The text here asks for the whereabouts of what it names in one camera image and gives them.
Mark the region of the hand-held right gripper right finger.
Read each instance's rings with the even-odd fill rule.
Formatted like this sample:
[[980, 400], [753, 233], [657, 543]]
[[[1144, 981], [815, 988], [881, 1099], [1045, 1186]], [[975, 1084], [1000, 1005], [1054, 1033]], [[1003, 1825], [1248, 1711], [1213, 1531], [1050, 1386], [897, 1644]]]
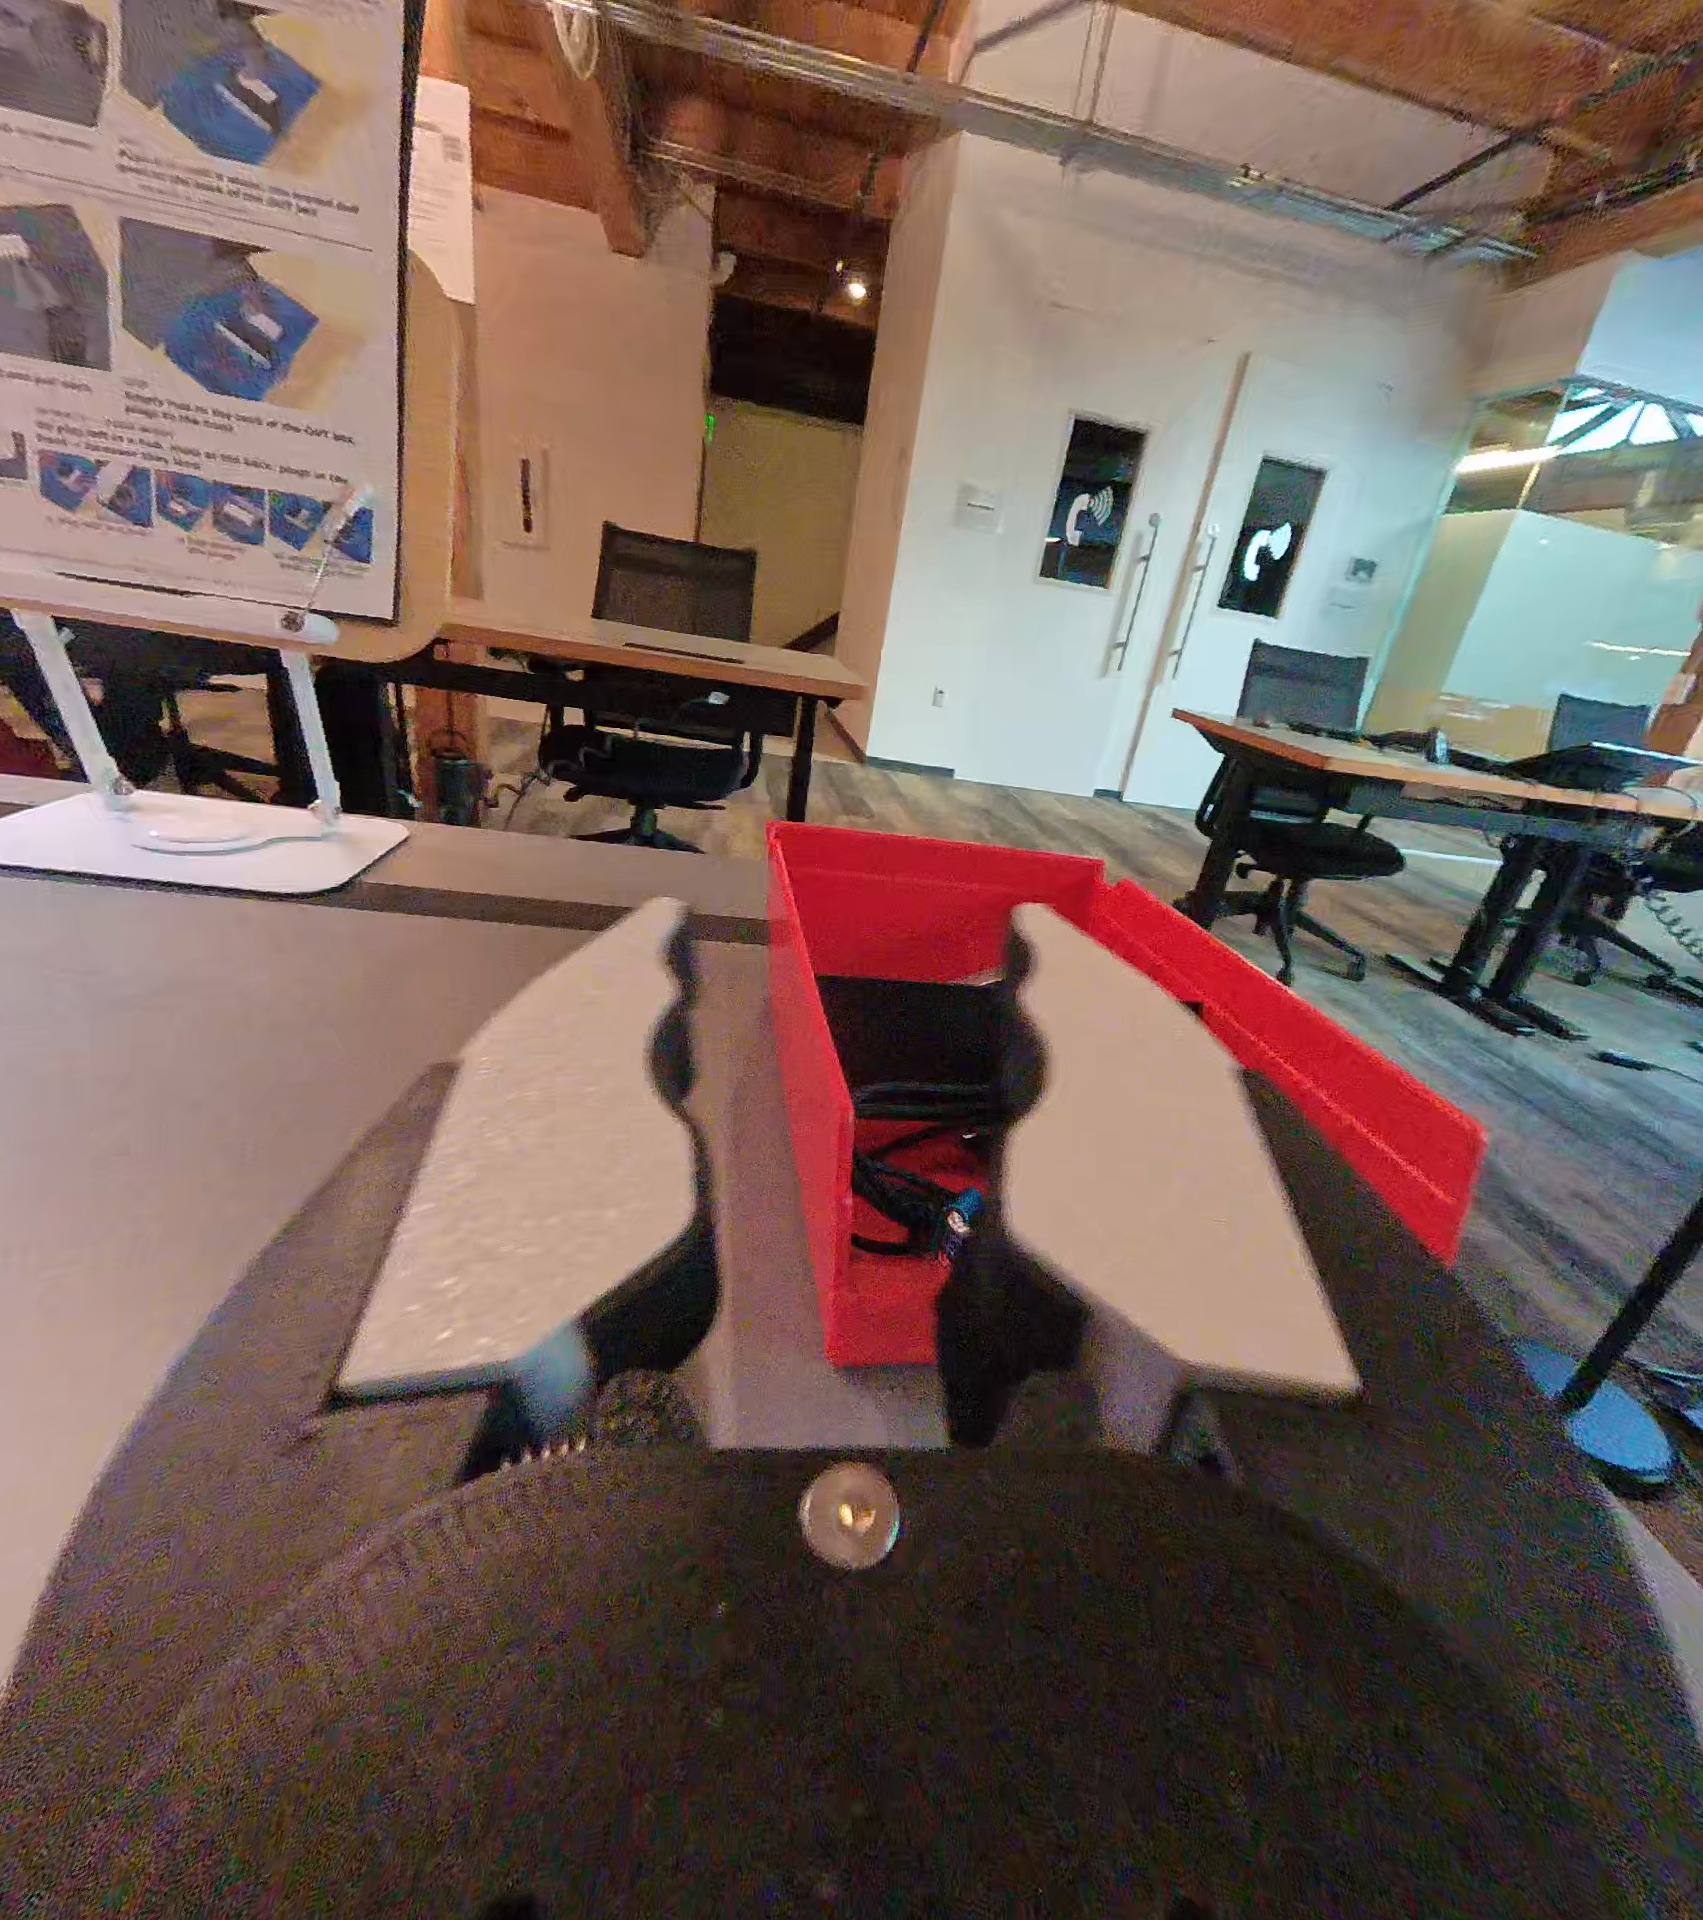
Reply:
[[1085, 1308], [1098, 1435], [1152, 1451], [1190, 1390], [1354, 1403], [1361, 1372], [1248, 1075], [1199, 1013], [1049, 904], [1008, 922], [1008, 1250]]

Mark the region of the phone icon door sign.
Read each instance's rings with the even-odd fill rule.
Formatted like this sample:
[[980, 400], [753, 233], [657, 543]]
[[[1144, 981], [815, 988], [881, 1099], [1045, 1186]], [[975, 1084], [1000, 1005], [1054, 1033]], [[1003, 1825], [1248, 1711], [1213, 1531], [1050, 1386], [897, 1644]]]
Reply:
[[1215, 599], [1220, 611], [1280, 615], [1325, 481], [1327, 471], [1319, 464], [1262, 456]]
[[1148, 432], [1074, 414], [1036, 575], [1085, 589], [1113, 585]]

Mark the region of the white paper notice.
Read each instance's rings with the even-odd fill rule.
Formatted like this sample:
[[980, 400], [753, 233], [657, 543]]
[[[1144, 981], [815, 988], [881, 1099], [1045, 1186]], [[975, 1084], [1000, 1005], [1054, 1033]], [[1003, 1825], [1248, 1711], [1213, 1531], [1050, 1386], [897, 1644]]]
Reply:
[[406, 251], [441, 290], [477, 303], [477, 171], [466, 83], [420, 74], [412, 97]]

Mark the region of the wooden office desk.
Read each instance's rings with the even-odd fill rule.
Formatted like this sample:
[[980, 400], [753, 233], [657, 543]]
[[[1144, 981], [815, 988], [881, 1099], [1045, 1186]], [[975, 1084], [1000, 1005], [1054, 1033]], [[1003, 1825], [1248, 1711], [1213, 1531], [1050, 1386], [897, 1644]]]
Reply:
[[767, 646], [588, 615], [518, 631], [458, 599], [412, 683], [581, 714], [707, 716], [715, 728], [791, 743], [785, 819], [813, 802], [822, 714], [864, 700], [864, 677], [822, 643]]
[[1325, 802], [1332, 812], [1365, 821], [1459, 826], [1515, 841], [1519, 849], [1504, 857], [1442, 966], [1392, 955], [1392, 969], [1512, 1037], [1543, 1033], [1563, 1043], [1585, 1037], [1535, 1004], [1531, 983], [1592, 857], [1640, 852], [1665, 826], [1703, 826], [1703, 796], [1678, 788], [1602, 796], [1435, 765], [1276, 723], [1190, 708], [1178, 708], [1173, 716], [1222, 753], [1208, 852], [1190, 892], [1178, 901], [1201, 928], [1213, 928], [1224, 913], [1228, 883], [1248, 857], [1253, 799], [1262, 788], [1299, 789]]

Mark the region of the red plastic bin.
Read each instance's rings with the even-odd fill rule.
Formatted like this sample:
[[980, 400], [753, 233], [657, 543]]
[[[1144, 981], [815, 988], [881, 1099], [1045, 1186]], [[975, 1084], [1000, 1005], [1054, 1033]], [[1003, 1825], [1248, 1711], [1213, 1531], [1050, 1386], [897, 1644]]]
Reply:
[[1453, 1263], [1487, 1151], [1476, 1117], [1133, 880], [1101, 889], [1089, 928], [1284, 1089], [1404, 1226]]
[[1012, 908], [1088, 915], [1106, 886], [1089, 855], [774, 821], [767, 1004], [787, 1100], [825, 1357], [840, 1367], [937, 1357], [938, 1262], [854, 1250], [854, 1099], [819, 978], [956, 983], [991, 973]]

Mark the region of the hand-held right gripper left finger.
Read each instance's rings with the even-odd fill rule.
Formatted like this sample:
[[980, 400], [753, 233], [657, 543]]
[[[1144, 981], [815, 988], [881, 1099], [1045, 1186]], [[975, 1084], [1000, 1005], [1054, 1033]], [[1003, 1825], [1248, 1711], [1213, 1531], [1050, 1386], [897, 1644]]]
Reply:
[[699, 995], [682, 900], [647, 900], [462, 1046], [365, 1313], [348, 1400], [504, 1386], [585, 1403], [676, 1372], [715, 1325]]

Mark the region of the black office chair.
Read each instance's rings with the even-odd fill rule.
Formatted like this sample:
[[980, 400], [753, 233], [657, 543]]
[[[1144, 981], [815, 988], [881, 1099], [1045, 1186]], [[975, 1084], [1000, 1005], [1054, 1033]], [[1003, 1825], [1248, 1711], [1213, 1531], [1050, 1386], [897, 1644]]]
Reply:
[[[644, 534], [608, 522], [599, 541], [591, 614], [689, 638], [746, 642], [750, 634], [757, 555], [694, 541]], [[631, 807], [619, 830], [591, 842], [694, 852], [661, 823], [661, 812], [718, 810], [750, 788], [762, 767], [764, 728], [720, 683], [644, 672], [588, 670], [595, 698], [573, 716], [550, 708], [535, 772], [568, 802], [605, 799]]]
[[[1292, 728], [1357, 743], [1368, 660], [1277, 642], [1256, 642], [1239, 694], [1248, 728]], [[1350, 812], [1325, 779], [1277, 760], [1222, 747], [1199, 810], [1211, 842], [1190, 900], [1201, 918], [1249, 918], [1277, 953], [1277, 981], [1295, 981], [1295, 936], [1308, 932], [1341, 953], [1350, 981], [1368, 978], [1368, 953], [1318, 922], [1308, 892], [1332, 880], [1389, 880], [1404, 852]]]
[[[1549, 753], [1570, 747], [1643, 747], [1651, 705], [1619, 705], [1563, 691], [1549, 725]], [[1605, 973], [1605, 946], [1648, 966], [1645, 988], [1655, 992], [1678, 978], [1676, 964], [1622, 931], [1634, 900], [1703, 892], [1703, 823], [1666, 826], [1630, 857], [1592, 852], [1581, 886], [1561, 922], [1557, 943], [1570, 950], [1571, 981], [1594, 985]]]

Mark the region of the illustrated instruction sheet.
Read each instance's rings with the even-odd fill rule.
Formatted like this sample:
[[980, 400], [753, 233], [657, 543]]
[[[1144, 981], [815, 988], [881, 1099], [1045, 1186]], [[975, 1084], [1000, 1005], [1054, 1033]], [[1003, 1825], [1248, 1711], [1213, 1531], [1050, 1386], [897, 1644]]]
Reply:
[[0, 3], [0, 599], [392, 621], [406, 3]]

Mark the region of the black pole stand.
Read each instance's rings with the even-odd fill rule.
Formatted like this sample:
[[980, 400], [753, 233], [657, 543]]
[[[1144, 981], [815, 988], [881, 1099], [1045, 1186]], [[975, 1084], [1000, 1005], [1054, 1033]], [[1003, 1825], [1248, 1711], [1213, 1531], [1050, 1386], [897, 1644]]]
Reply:
[[1678, 1449], [1659, 1411], [1617, 1381], [1643, 1330], [1703, 1255], [1703, 1194], [1659, 1246], [1601, 1340], [1570, 1357], [1535, 1340], [1515, 1353], [1585, 1466], [1626, 1497], [1662, 1497], [1678, 1483]]

